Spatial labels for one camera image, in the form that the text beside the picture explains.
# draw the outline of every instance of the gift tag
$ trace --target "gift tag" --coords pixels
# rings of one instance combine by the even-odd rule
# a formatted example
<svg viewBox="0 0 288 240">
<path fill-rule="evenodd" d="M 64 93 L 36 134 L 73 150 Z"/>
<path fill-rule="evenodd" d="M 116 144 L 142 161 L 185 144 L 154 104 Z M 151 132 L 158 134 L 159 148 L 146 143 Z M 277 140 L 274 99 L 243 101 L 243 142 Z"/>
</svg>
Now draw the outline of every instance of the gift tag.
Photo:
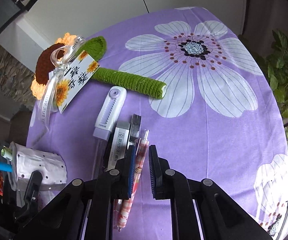
<svg viewBox="0 0 288 240">
<path fill-rule="evenodd" d="M 61 113 L 99 67 L 86 51 L 69 65 L 57 83 L 56 103 Z"/>
</svg>

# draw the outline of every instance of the blue pen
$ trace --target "blue pen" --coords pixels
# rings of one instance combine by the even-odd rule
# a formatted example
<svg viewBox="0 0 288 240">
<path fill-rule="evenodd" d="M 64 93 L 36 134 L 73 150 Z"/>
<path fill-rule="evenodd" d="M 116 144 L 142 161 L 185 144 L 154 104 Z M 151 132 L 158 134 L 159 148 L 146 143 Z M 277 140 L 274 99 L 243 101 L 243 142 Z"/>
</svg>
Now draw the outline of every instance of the blue pen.
<svg viewBox="0 0 288 240">
<path fill-rule="evenodd" d="M 12 165 L 0 162 L 0 171 L 12 172 Z"/>
</svg>

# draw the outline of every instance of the white ribbon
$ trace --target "white ribbon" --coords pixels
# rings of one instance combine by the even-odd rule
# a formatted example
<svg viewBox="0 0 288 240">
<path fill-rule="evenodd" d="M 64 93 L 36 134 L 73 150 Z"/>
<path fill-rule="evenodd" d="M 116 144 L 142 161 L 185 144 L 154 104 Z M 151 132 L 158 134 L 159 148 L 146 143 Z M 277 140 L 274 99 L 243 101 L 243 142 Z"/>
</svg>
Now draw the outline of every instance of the white ribbon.
<svg viewBox="0 0 288 240">
<path fill-rule="evenodd" d="M 38 107 L 38 118 L 45 124 L 46 128 L 49 130 L 49 121 L 50 121 L 50 113 L 57 111 L 56 105 L 56 89 L 57 83 L 60 78 L 64 75 L 65 70 L 69 66 L 69 61 L 75 56 L 75 53 L 81 47 L 81 45 L 86 42 L 86 40 L 82 36 L 77 36 L 74 39 L 73 45 L 65 45 L 62 46 L 55 51 L 53 51 L 51 55 L 51 62 L 54 64 L 54 75 L 47 82 L 44 94 L 41 98 L 39 107 Z M 64 55 L 59 60 L 57 58 L 58 53 L 63 50 Z"/>
</svg>

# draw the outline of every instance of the floral tablecloth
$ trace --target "floral tablecloth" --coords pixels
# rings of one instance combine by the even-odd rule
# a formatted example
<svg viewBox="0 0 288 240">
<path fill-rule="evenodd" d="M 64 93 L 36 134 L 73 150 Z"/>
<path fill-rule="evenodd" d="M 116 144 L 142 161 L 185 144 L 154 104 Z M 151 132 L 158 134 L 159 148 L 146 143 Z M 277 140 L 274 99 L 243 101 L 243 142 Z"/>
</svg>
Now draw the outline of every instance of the floral tablecloth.
<svg viewBox="0 0 288 240">
<path fill-rule="evenodd" d="M 185 7 L 142 15 L 93 35 L 105 37 L 102 67 L 164 81 L 162 100 L 128 91 L 119 120 L 142 116 L 142 129 L 170 167 L 210 178 L 272 236 L 288 200 L 288 155 L 279 110 L 249 52 L 208 10 Z M 89 180 L 95 120 L 110 85 L 90 80 L 34 148 L 61 155 L 68 181 Z M 31 120 L 27 146 L 43 126 Z M 152 198 L 148 161 L 126 228 L 113 239 L 172 239 L 170 203 Z"/>
</svg>

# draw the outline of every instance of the green plant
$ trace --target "green plant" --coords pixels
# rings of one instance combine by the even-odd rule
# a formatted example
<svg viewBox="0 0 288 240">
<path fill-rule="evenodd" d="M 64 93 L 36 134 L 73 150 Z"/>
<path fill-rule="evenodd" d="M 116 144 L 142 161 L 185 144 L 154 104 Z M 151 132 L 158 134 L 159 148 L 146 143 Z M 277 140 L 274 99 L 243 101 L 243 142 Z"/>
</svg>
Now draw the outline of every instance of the green plant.
<svg viewBox="0 0 288 240">
<path fill-rule="evenodd" d="M 275 41 L 271 47 L 272 54 L 262 57 L 250 51 L 263 71 L 277 101 L 279 111 L 284 119 L 288 118 L 288 37 L 280 30 L 273 31 Z M 240 37 L 247 47 L 247 40 Z M 285 128 L 288 143 L 288 128 Z"/>
</svg>

